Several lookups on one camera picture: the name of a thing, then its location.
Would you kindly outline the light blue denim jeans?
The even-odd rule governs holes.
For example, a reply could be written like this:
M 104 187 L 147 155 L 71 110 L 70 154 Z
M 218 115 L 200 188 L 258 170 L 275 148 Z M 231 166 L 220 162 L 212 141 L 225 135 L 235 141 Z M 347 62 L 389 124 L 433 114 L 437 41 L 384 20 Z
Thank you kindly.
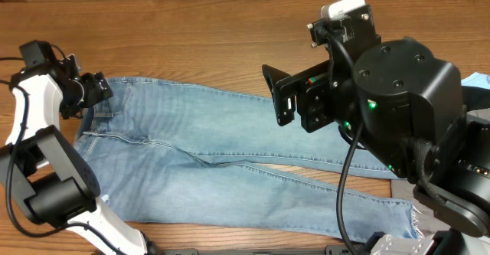
M 342 169 L 330 124 L 278 126 L 261 96 L 147 77 L 114 77 L 74 143 L 101 195 L 127 221 L 261 227 L 338 237 L 337 186 L 279 170 Z

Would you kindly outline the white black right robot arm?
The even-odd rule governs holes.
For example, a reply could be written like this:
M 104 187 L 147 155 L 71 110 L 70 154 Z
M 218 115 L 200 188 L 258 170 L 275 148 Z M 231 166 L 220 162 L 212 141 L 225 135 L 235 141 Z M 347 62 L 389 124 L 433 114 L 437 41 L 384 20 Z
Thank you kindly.
M 489 122 L 474 115 L 489 92 L 464 87 L 455 65 L 412 38 L 382 41 L 369 4 L 341 0 L 308 26 L 327 61 L 289 75 L 263 66 L 276 120 L 307 132 L 337 123 L 351 149 L 364 149 L 448 224 L 419 240 L 377 232 L 350 239 L 353 254 L 484 254 L 489 251 Z

